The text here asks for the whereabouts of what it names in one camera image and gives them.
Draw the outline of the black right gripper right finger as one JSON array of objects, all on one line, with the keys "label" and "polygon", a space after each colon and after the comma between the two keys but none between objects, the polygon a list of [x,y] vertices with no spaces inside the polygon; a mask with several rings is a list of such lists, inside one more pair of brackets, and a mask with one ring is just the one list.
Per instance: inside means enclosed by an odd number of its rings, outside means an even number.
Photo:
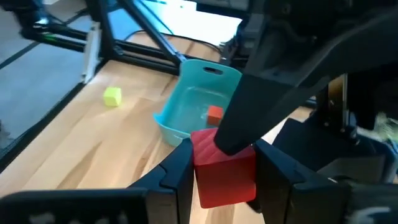
[{"label": "black right gripper right finger", "polygon": [[268,142],[258,140],[256,199],[265,224],[339,224],[350,187],[305,167]]}]

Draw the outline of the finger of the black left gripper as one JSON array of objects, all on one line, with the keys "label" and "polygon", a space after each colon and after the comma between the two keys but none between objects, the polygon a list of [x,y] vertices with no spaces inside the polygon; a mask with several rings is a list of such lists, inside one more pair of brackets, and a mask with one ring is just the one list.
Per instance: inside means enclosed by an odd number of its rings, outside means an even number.
[{"label": "finger of the black left gripper", "polygon": [[347,177],[374,183],[389,181],[389,147],[365,136],[345,139],[308,122],[288,119],[273,146],[329,178]]},{"label": "finger of the black left gripper", "polygon": [[335,78],[291,85],[243,72],[215,135],[216,145],[229,155],[242,151]]}]

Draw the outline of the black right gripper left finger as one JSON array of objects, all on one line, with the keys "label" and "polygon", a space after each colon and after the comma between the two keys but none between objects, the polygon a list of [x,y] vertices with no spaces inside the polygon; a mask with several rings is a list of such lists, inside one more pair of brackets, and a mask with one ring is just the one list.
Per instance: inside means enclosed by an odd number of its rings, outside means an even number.
[{"label": "black right gripper left finger", "polygon": [[131,187],[144,190],[140,202],[127,213],[131,223],[189,224],[193,195],[191,139],[184,139]]}]

